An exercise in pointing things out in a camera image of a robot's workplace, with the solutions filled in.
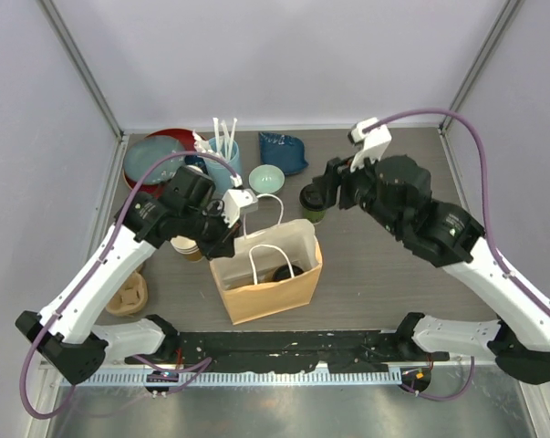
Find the brown paper cup stack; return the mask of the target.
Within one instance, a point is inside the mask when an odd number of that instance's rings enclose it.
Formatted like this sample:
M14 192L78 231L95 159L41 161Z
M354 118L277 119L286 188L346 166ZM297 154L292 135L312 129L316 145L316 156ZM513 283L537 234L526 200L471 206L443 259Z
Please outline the brown paper cup stack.
M176 236L170 241L172 248L189 262L197 263L203 260L203 255L192 239L184 236Z

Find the green paper cup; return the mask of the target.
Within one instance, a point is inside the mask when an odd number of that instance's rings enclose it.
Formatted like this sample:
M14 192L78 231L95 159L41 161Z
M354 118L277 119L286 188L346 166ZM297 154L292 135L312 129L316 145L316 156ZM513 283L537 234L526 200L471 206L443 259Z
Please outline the green paper cup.
M319 224L323 221L326 215L326 210L312 210L307 207L302 208L302 216L311 224Z

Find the brown paper bag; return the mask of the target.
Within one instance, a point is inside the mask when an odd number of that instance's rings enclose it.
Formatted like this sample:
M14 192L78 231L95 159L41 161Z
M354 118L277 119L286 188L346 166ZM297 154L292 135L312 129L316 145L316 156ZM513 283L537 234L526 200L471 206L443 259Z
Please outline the brown paper bag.
M308 305L323 268L313 224L307 219L276 224L234 239L232 258L209 262L214 283L234 325ZM273 282L280 266L300 266L304 273Z

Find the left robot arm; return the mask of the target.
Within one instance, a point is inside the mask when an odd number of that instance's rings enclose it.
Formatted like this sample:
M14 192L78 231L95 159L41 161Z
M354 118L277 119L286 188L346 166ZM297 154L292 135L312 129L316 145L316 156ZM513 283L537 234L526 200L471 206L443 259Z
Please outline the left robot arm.
M193 240L208 259L234 255L242 210L254 197L241 187L219 201L213 193L213 181L190 168L180 168L160 197L135 193L65 290L40 311L17 318L20 332L70 384L86 381L107 361L135 355L159 364L174 359L179 332L157 315L116 326L96 321L130 275L174 237Z

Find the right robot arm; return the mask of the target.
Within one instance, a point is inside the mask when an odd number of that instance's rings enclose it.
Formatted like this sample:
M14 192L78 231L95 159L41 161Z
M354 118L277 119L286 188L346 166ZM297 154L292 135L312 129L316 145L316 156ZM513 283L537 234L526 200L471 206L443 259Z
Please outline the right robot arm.
M398 326L394 347L415 360L426 353L451 353L492 360L525 383L550 381L550 316L536 304L544 298L523 291L525 278L493 253L483 226L454 203L433 198L431 174L406 155L330 160L314 178L324 206L354 206L376 220L414 256L461 281L496 315L468 322L410 312Z

